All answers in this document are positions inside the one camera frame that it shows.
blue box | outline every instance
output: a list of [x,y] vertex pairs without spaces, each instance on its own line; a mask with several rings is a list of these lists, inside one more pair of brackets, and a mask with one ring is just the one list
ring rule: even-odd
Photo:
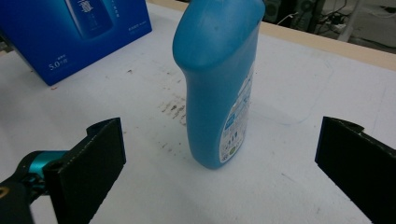
[[0,34],[48,85],[149,32],[145,0],[0,1]]

black speaker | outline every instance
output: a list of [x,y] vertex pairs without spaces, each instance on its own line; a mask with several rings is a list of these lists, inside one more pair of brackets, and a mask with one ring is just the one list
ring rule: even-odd
[[325,0],[297,0],[290,28],[314,33]]
[[[263,21],[277,24],[294,12],[296,0],[264,0],[265,15]],[[279,25],[290,27],[291,20],[285,19]]]

bottle label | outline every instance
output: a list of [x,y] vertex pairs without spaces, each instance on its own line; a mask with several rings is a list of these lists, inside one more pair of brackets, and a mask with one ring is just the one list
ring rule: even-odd
[[248,107],[253,78],[253,67],[254,63],[251,65],[241,90],[238,92],[238,98],[231,108],[221,134],[219,159],[222,163],[229,160],[235,154],[241,147],[245,138],[248,124]]

plastic bottle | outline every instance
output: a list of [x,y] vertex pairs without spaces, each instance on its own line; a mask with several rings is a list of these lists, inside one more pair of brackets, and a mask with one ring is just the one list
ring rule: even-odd
[[192,0],[173,54],[187,82],[192,156],[217,169],[241,147],[248,123],[262,0]]

white table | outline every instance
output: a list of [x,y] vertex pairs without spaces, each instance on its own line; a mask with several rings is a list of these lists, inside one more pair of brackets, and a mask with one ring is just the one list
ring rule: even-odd
[[[34,150],[70,149],[120,117],[127,163],[92,223],[370,223],[314,162],[323,116],[396,147],[396,72],[260,35],[247,138],[217,171],[188,147],[185,79],[172,58],[181,12],[148,4],[153,32],[48,87],[0,58],[0,180]],[[36,223],[56,223],[50,198]]]

